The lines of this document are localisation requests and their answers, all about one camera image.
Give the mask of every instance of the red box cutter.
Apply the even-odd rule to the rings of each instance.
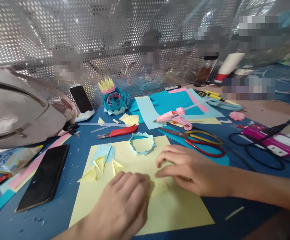
[[[136,132],[136,130],[137,130],[137,125],[134,124],[131,127],[115,129],[109,133],[98,135],[97,138],[102,139],[102,138],[107,138],[107,137],[116,137],[116,136],[126,135],[126,134]]]

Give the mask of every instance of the red scissors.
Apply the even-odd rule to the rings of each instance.
[[[184,138],[185,139],[185,142],[187,142],[194,149],[196,149],[197,151],[203,153],[206,156],[220,158],[220,157],[223,157],[225,155],[225,153],[226,153],[225,150],[220,146],[220,145],[223,144],[223,142],[220,141],[216,136],[211,135],[211,134],[209,134],[209,133],[207,133],[205,131],[199,130],[199,131],[177,132],[177,131],[173,131],[173,130],[170,130],[170,129],[167,129],[167,128],[160,128],[159,127],[158,129],[160,129],[160,130],[162,130],[164,132],[167,132],[167,133],[170,133],[170,134],[173,134],[173,135],[176,135],[176,136],[179,136],[179,137]],[[199,137],[197,135],[194,135],[193,133],[202,133],[202,134],[211,136],[214,139],[216,139],[218,142],[212,142],[212,141],[210,141],[208,139],[205,139],[205,138]],[[188,137],[198,138],[198,139],[203,140],[204,142],[192,140],[192,139],[189,139]],[[205,152],[202,149],[200,149],[199,147],[197,147],[196,145],[194,145],[194,143],[201,144],[201,145],[207,145],[207,146],[213,147],[213,148],[221,151],[221,153],[220,154],[213,154],[213,153]]]

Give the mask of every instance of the plastic wrapper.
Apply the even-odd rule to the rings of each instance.
[[[14,176],[39,153],[43,145],[33,148],[14,148],[0,153],[0,173]]]

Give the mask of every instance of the hand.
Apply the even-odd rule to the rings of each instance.
[[[147,221],[149,191],[149,177],[119,172],[84,220],[90,229],[89,237],[99,240],[131,239]]]
[[[199,196],[226,197],[231,194],[231,169],[218,165],[197,151],[179,146],[166,146],[156,160],[175,165],[163,167],[156,177],[172,176],[178,185]]]

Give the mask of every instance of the bottle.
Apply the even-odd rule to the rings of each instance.
[[[202,67],[199,69],[198,75],[196,77],[196,81],[194,82],[195,87],[203,87],[211,74],[218,56],[205,56],[204,62],[202,63]]]

